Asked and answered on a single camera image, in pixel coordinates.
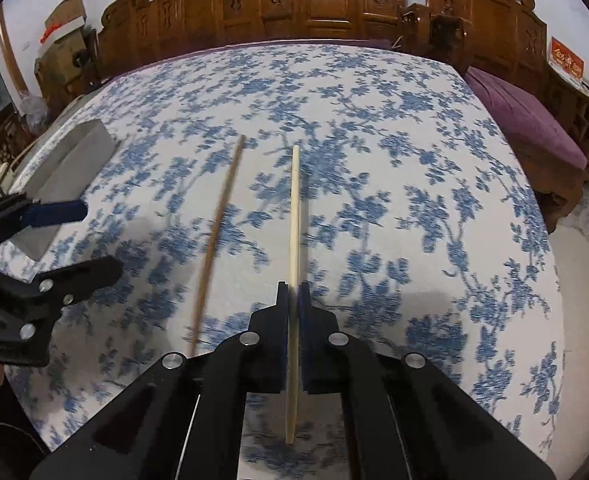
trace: carved wooden headboard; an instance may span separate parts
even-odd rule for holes
[[[405,0],[117,0],[98,35],[102,75],[195,50],[282,38],[394,42]]]
[[[427,0],[427,6],[473,23],[472,66],[539,94],[547,30],[533,12],[534,0]]]

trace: metal screw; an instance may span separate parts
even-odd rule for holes
[[[163,358],[161,363],[168,370],[174,370],[174,368],[178,368],[183,364],[183,355],[177,353],[168,354]]]
[[[252,346],[258,343],[260,337],[256,332],[244,332],[239,336],[239,342],[245,346]]]
[[[421,354],[408,354],[405,356],[405,364],[418,370],[425,366],[425,357]]]
[[[27,341],[30,339],[34,333],[36,332],[36,328],[32,323],[26,323],[24,326],[21,327],[21,330],[18,331],[19,337],[21,341]]]
[[[39,290],[41,292],[47,292],[52,288],[53,285],[53,280],[43,280],[41,283],[39,283]]]
[[[347,342],[350,341],[347,335],[343,332],[335,332],[334,334],[330,334],[327,338],[334,346],[345,346]]]

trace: wooden stick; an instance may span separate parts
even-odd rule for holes
[[[201,332],[201,322],[206,311],[206,301],[208,296],[208,289],[210,287],[210,279],[212,278],[212,266],[214,264],[214,255],[216,252],[216,240],[219,237],[219,229],[221,222],[223,221],[223,214],[230,201],[230,193],[232,192],[232,184],[234,184],[234,177],[237,174],[237,167],[239,166],[239,160],[241,160],[241,152],[243,151],[243,144],[245,143],[246,136],[242,135],[237,142],[237,147],[234,152],[234,158],[232,158],[232,164],[228,170],[228,175],[225,178],[225,187],[223,187],[223,193],[219,200],[219,208],[217,209],[216,216],[214,218],[214,225],[212,226],[212,234],[210,234],[210,240],[208,241],[208,250],[206,253],[206,261],[204,262],[204,268],[201,271],[201,277],[199,279],[199,290],[196,297],[196,308],[194,309],[193,316],[193,331],[192,331],[192,344],[190,346],[190,357],[194,357],[196,354],[196,345],[199,341],[199,332]]]
[[[296,412],[299,400],[299,316],[297,292],[299,290],[299,248],[300,248],[300,192],[299,165],[301,151],[298,144],[292,149],[292,190],[290,191],[290,312],[288,319],[288,363],[286,372],[286,443],[294,443]]]

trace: blue and white bedspread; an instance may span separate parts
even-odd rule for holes
[[[63,226],[38,263],[0,247],[0,269],[25,279],[103,254],[125,266],[115,287],[64,308],[49,366],[8,370],[51,448],[164,352],[188,352],[212,219],[245,134],[200,351],[244,330],[287,280],[300,144],[313,300],[378,352],[424,352],[545,458],[564,351],[554,258],[516,158],[451,67],[337,44],[169,60],[112,82],[41,153],[95,118],[120,147],[85,193],[86,220]],[[347,478],[338,399],[301,400],[293,447],[283,406],[248,399],[239,478]]]

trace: gray box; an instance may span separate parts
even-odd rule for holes
[[[75,126],[39,165],[23,191],[42,203],[75,200],[116,152],[116,142],[100,120]],[[10,241],[34,261],[44,257],[60,226],[31,227]]]

